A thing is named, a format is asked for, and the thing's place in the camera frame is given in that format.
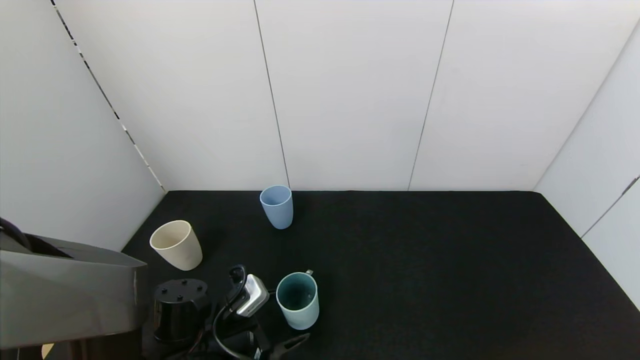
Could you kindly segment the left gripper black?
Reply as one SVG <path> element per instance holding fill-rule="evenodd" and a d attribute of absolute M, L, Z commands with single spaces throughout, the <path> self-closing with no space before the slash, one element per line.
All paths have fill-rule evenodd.
<path fill-rule="evenodd" d="M 286 354 L 302 346 L 311 333 L 302 333 L 272 347 L 256 315 L 227 316 L 219 321 L 219 348 L 228 359 L 281 360 Z"/>

